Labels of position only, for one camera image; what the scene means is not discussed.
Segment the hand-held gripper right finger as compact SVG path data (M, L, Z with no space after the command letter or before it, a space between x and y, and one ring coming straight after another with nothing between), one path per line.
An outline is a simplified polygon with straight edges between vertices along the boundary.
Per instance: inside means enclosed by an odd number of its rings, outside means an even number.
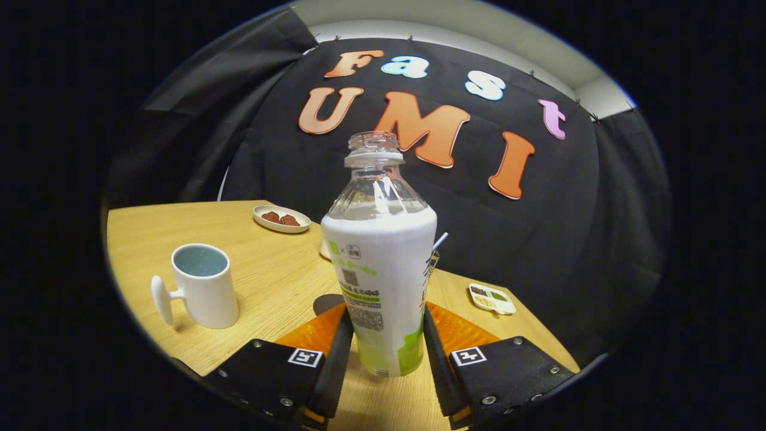
M577 379L524 336L498 338L434 303L423 328L437 399L453 430L500 430Z

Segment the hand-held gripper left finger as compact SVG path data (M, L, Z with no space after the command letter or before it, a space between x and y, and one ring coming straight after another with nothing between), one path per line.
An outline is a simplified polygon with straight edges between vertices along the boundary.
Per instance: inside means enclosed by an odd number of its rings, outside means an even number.
M279 340L248 341L203 381L266 430L326 430L336 416L353 329L345 305Z

